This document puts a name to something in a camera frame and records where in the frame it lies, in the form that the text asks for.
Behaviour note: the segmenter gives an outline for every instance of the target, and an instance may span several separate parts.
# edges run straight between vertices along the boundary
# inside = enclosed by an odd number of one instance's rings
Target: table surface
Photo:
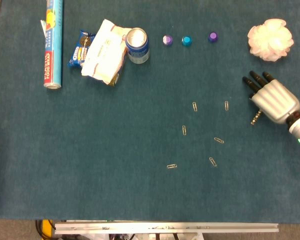
[[[45,12],[43,0],[1,1],[0,218],[300,223],[300,145],[265,116],[250,125],[242,83],[267,71],[300,100],[300,0],[66,0],[59,90],[43,87]],[[294,39],[275,63],[247,38],[271,18]],[[67,67],[80,30],[103,19],[150,42],[114,88]]]

